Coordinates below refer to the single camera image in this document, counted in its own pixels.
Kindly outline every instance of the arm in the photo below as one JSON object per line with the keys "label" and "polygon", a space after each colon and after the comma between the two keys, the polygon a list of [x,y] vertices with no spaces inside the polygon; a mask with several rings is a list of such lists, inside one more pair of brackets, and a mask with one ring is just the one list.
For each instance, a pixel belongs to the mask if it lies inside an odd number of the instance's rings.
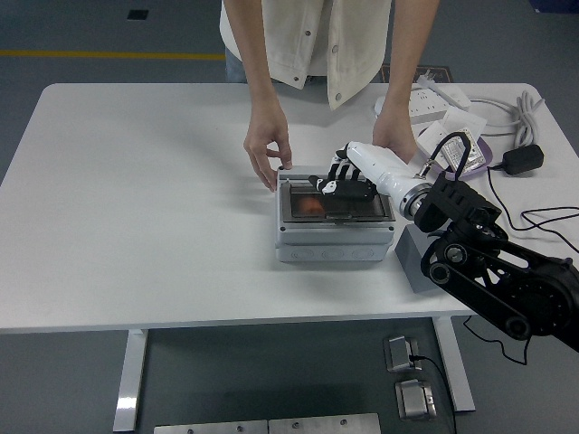
{"label": "arm", "polygon": [[416,152],[408,101],[438,4],[439,0],[400,0],[395,3],[390,85],[375,123],[372,143],[389,147],[405,163]]}
{"label": "arm", "polygon": [[[269,157],[277,157],[283,166],[291,168],[288,121],[271,84],[265,50],[261,0],[224,0],[225,11],[233,36],[242,56],[252,98],[252,118],[243,147],[253,170],[272,191],[276,188],[276,173]],[[276,142],[278,151],[268,149]]]}

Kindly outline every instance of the metal floor plate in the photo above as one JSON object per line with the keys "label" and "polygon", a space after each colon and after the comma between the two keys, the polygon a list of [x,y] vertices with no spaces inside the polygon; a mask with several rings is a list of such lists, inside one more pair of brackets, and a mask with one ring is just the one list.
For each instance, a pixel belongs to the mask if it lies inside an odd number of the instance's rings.
{"label": "metal floor plate", "polygon": [[376,413],[270,420],[270,434],[380,434]]}
{"label": "metal floor plate", "polygon": [[240,422],[203,423],[155,427],[154,434],[268,434],[268,421],[245,420]]}
{"label": "metal floor plate", "polygon": [[155,434],[380,434],[376,413],[155,427]]}

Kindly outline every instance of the person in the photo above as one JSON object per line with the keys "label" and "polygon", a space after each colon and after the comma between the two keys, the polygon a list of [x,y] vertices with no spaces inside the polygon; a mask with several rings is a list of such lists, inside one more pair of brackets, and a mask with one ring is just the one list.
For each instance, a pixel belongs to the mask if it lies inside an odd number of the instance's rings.
{"label": "person", "polygon": [[[372,143],[392,149],[405,163],[417,149],[408,112],[413,77],[438,4],[394,4],[390,80]],[[228,54],[242,61],[252,102],[243,147],[272,192],[277,185],[270,158],[290,169],[292,157],[288,122],[272,79],[301,89],[308,76],[322,70],[330,108],[337,109],[380,70],[390,6],[390,0],[223,0],[223,42]],[[269,147],[272,143],[277,149]]]}

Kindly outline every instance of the black cable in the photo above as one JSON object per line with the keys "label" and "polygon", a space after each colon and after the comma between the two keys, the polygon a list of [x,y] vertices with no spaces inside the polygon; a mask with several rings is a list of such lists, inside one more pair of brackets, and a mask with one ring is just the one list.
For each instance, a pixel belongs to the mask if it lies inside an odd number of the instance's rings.
{"label": "black cable", "polygon": [[466,133],[464,133],[462,131],[455,131],[454,133],[450,133],[448,136],[446,136],[443,140],[441,140],[439,142],[439,144],[436,146],[436,148],[434,149],[434,152],[432,152],[429,159],[434,161],[434,159],[436,158],[438,153],[441,152],[442,147],[444,145],[446,145],[452,138],[455,138],[455,137],[458,137],[462,141],[462,145],[464,146],[462,158],[460,159],[460,163],[459,163],[458,167],[456,168],[456,172],[454,174],[454,180],[458,181],[459,177],[462,175],[462,170],[464,169],[464,166],[469,161],[469,154],[470,154],[470,150],[472,148],[472,146],[470,144],[469,137],[466,135]]}
{"label": "black cable", "polygon": [[430,357],[426,357],[425,355],[410,355],[408,357],[410,359],[411,362],[415,362],[417,360],[428,360],[430,363],[432,363],[434,365],[434,367],[436,368],[436,370],[438,371],[438,374],[441,376],[442,378],[442,382],[444,382],[444,387],[446,388],[446,393],[448,395],[449,401],[451,402],[451,412],[452,412],[452,425],[454,427],[454,434],[457,434],[458,431],[456,429],[456,412],[454,411],[454,401],[452,400],[452,394],[451,394],[451,387],[449,386],[448,380],[446,378],[446,375],[444,375],[444,373],[442,373],[442,369],[439,367],[439,365]]}
{"label": "black cable", "polygon": [[513,362],[513,363],[518,363],[518,364],[522,364],[523,366],[527,366],[527,349],[528,349],[528,345],[531,342],[531,337],[529,337],[527,339],[527,342],[525,343],[525,350],[523,351],[523,360],[517,360],[517,359],[513,359],[512,357],[509,357],[507,355],[507,353],[505,353],[505,345],[502,343],[502,341],[498,340],[498,339],[486,339],[484,337],[482,337],[481,335],[478,335],[474,330],[472,330],[467,323],[470,321],[470,319],[472,318],[472,316],[469,316],[464,323],[462,323],[465,327],[467,327],[467,330],[469,330],[473,335],[475,335],[476,337],[478,337],[478,339],[480,339],[483,342],[489,343],[489,344],[495,344],[495,343],[499,343],[500,344],[500,351],[503,353],[503,356],[508,359],[509,361]]}
{"label": "black cable", "polygon": [[511,229],[513,231],[530,231],[531,229],[539,229],[543,232],[553,233],[554,235],[559,237],[562,241],[564,241],[565,244],[567,244],[567,246],[569,246],[571,249],[573,249],[576,253],[579,253],[579,249],[577,249],[573,245],[573,243],[571,241],[569,241],[562,233],[555,231],[553,229],[546,229],[543,227],[543,225],[551,223],[551,222],[559,222],[561,220],[567,220],[567,219],[572,219],[574,217],[579,217],[579,212],[575,213],[575,214],[565,215],[563,217],[555,217],[553,219],[544,220],[544,221],[539,222],[539,223],[533,222],[532,220],[530,220],[527,217],[527,214],[532,213],[532,212],[561,211],[561,210],[579,211],[579,207],[576,207],[576,206],[556,206],[556,207],[552,207],[552,208],[538,208],[535,210],[525,210],[521,213],[521,217],[523,219],[525,219],[527,222],[531,223],[531,226],[528,226],[526,228],[518,228],[513,224],[513,221],[510,218],[510,213],[508,212],[507,206],[498,197],[497,191],[495,190],[495,187],[492,183],[492,179],[490,177],[490,171],[491,170],[500,170],[500,166],[487,167],[487,176],[489,178],[490,190],[495,195],[495,198],[497,198],[497,201],[498,201],[498,203],[500,203],[500,206],[503,208],[503,210],[505,210],[505,214],[507,215],[507,219],[508,219],[508,225],[511,227]]}

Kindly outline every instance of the table surface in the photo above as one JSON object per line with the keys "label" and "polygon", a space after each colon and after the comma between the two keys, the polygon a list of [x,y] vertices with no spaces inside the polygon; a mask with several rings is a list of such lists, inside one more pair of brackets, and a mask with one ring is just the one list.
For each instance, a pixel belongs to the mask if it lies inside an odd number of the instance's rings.
{"label": "table surface", "polygon": [[[511,103],[523,90],[539,98],[524,84],[460,86]],[[371,142],[386,88],[371,84],[330,112],[325,87],[280,87],[293,164],[329,165],[345,143]],[[0,332],[470,313],[441,290],[414,294],[394,249],[376,263],[278,262],[274,197],[242,149],[250,111],[237,84],[48,87],[0,187]],[[577,157],[546,106],[537,119],[544,166],[494,174],[516,216],[573,204],[579,185]],[[489,139],[496,162],[510,139]],[[490,197],[485,175],[470,184]],[[396,241],[407,223],[397,216]],[[579,241],[577,222],[556,228]],[[579,259],[540,231],[512,241]]]}

